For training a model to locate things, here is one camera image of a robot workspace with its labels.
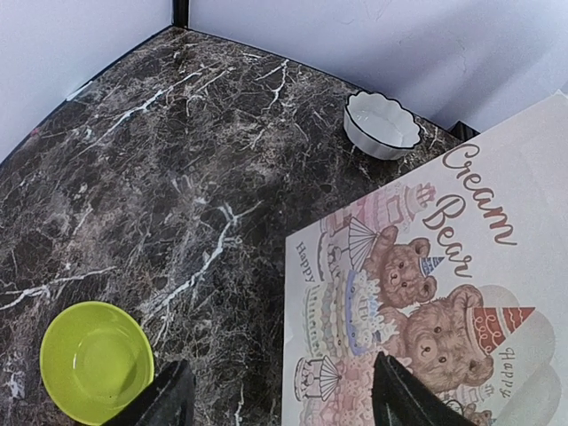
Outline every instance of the brown teddy bear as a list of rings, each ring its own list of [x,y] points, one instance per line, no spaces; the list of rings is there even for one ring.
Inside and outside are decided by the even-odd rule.
[[[440,393],[460,384],[480,386],[493,375],[493,358],[468,338],[466,310],[483,306],[477,288],[462,285],[450,296],[422,304],[408,317],[392,307],[380,314],[394,320],[398,335],[383,346],[397,358],[410,358],[413,374],[431,391]]]
[[[481,413],[476,412],[476,405],[471,403],[465,406],[463,416],[476,426],[491,426],[491,410],[484,410]]]
[[[410,244],[396,244],[397,236],[396,226],[384,228],[363,269],[370,279],[380,281],[380,302],[402,309],[431,300],[438,284],[434,277],[424,276],[420,267],[421,260],[430,253],[428,239],[416,238]]]

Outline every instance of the green bowl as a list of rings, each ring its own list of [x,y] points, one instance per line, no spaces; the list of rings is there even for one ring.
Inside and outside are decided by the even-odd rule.
[[[154,379],[142,328],[102,302],[74,304],[60,313],[43,336],[39,364],[53,402],[89,425],[117,415]]]

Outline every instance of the white bowl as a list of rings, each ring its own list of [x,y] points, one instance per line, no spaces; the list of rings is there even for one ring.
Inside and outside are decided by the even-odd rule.
[[[420,142],[413,115],[380,93],[349,96],[343,128],[353,145],[380,160],[397,160]]]

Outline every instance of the black marble table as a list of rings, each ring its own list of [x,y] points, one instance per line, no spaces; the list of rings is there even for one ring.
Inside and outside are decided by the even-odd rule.
[[[73,424],[39,374],[85,300],[140,321],[156,369],[191,360],[197,424],[280,424],[285,237],[458,141],[420,117],[399,162],[354,150],[356,88],[170,28],[108,69],[0,168],[0,419]]]

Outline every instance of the white wall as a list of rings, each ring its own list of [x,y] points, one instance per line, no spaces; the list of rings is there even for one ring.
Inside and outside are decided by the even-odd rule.
[[[171,0],[0,0],[0,161],[69,94],[171,23]]]
[[[568,81],[566,0],[192,0],[190,27],[486,130]]]

